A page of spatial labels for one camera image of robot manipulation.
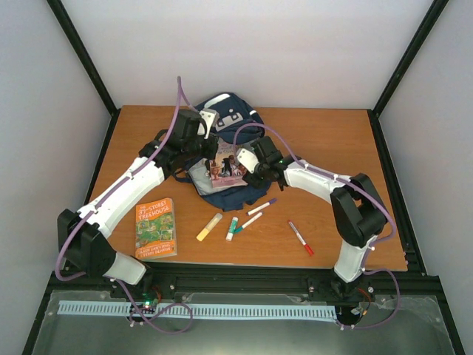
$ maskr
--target robotic arm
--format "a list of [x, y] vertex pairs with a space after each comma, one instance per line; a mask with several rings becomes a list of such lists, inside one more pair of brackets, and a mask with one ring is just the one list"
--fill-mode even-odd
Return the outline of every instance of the robotic arm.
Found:
[[[281, 190], [285, 186], [296, 187], [330, 203], [337, 230], [343, 239], [334, 272], [345, 284], [356, 280], [362, 273], [369, 245], [387, 223], [383, 213], [346, 184], [311, 171], [312, 166], [305, 160], [298, 157], [305, 165], [303, 167], [291, 156], [284, 158], [268, 136], [253, 142], [252, 147], [254, 153], [247, 149], [240, 149], [237, 153], [238, 161], [248, 170], [243, 180], [256, 188], [265, 181], [276, 181]], [[384, 206], [366, 175], [339, 177], [363, 189]]]
[[146, 265], [139, 260], [115, 251], [107, 239], [123, 216], [151, 189], [160, 185], [187, 160], [204, 157], [215, 159], [218, 137], [210, 132], [219, 115], [212, 109], [200, 113], [180, 110], [168, 141], [147, 161], [161, 144], [166, 130], [146, 144], [133, 164], [102, 195], [77, 212], [65, 209], [58, 217], [58, 239], [61, 250], [78, 223], [87, 218], [78, 230], [64, 256], [92, 277], [107, 276], [137, 285], [149, 283]]

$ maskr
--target orange book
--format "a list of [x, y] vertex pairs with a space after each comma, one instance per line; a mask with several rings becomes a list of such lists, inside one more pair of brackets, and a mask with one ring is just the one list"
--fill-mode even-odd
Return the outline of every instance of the orange book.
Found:
[[152, 261], [176, 254], [176, 223], [172, 199], [163, 198], [136, 205], [136, 258]]

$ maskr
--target red marker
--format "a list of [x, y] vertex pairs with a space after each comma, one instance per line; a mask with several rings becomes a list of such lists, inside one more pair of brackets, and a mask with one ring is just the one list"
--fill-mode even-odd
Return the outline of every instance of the red marker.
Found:
[[305, 242], [304, 238], [301, 236], [299, 231], [297, 230], [296, 226], [290, 221], [287, 221], [289, 223], [289, 226], [293, 229], [294, 233], [296, 233], [296, 236], [298, 239], [301, 241], [302, 245], [304, 246], [305, 250], [307, 250], [307, 253], [309, 253], [310, 256], [313, 255], [312, 249], [309, 247], [309, 245]]

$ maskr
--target white perforated rail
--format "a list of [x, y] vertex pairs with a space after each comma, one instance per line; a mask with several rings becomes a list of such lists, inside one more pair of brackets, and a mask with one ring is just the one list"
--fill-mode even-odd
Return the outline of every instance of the white perforated rail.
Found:
[[[160, 303], [152, 317], [169, 303]], [[333, 322], [335, 308], [329, 305], [206, 305], [188, 304], [198, 320], [317, 320]], [[58, 314], [84, 316], [129, 316], [130, 302], [59, 301]], [[172, 307], [160, 317], [188, 318], [184, 307]]]

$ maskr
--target marker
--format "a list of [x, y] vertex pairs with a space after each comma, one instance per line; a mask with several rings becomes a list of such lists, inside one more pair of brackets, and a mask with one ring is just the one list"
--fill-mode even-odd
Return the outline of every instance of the marker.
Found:
[[254, 222], [255, 220], [257, 220], [258, 218], [260, 218], [261, 216], [263, 215], [263, 212], [260, 212], [258, 213], [257, 215], [255, 215], [254, 217], [250, 218], [247, 222], [245, 222], [241, 227], [238, 227], [234, 234], [236, 233], [240, 233], [243, 229], [245, 229], [246, 227], [248, 227], [250, 224], [252, 224], [252, 222]]
[[258, 211], [268, 207], [269, 205], [272, 205], [273, 203], [276, 202], [276, 200], [277, 200], [276, 198], [272, 198], [267, 203], [263, 203], [260, 207], [256, 207], [255, 209], [252, 209], [251, 211], [246, 212], [246, 215], [251, 216], [253, 213], [257, 213]]
[[207, 234], [210, 233], [210, 231], [215, 227], [215, 225], [222, 219], [222, 214], [217, 213], [214, 215], [214, 218], [210, 220], [209, 223], [207, 223], [207, 226], [200, 231], [200, 233], [196, 236], [197, 240], [202, 242], [205, 237], [207, 237]]
[[310, 256], [313, 255], [312, 249], [309, 247], [309, 245], [305, 242], [304, 238], [301, 236], [299, 231], [297, 230], [296, 226], [290, 221], [287, 221], [289, 223], [289, 226], [293, 229], [294, 233], [296, 233], [296, 236], [298, 239], [301, 241], [302, 245], [304, 246], [305, 250], [307, 250], [307, 253], [309, 253]]
[[235, 232], [235, 228], [237, 227], [237, 223], [238, 223], [238, 217], [233, 217], [231, 219], [230, 228], [228, 229], [227, 237], [225, 237], [225, 239], [229, 242], [231, 242], [232, 238], [234, 237], [234, 232]]

